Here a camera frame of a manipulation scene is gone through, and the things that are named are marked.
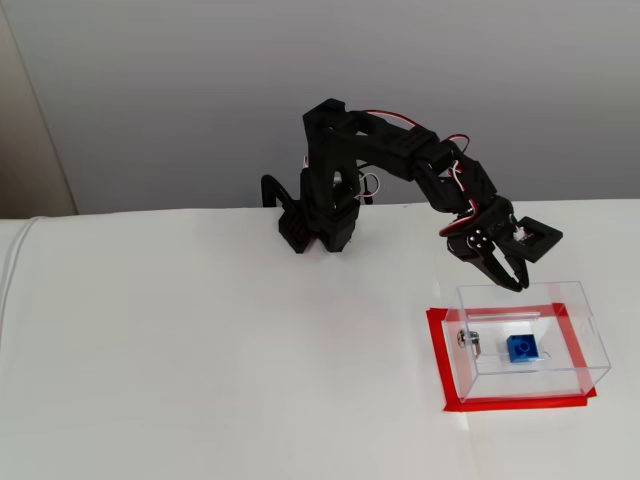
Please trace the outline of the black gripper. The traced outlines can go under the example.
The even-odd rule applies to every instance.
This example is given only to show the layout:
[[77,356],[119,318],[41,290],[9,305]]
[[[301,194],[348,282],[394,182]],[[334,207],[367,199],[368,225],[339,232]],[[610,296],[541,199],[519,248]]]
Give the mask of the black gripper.
[[[502,288],[521,292],[529,287],[526,262],[513,239],[517,222],[509,200],[504,197],[490,197],[488,200],[450,197],[438,201],[438,211],[456,216],[439,233],[456,258],[472,264]],[[496,247],[503,253],[510,270],[495,257]]]

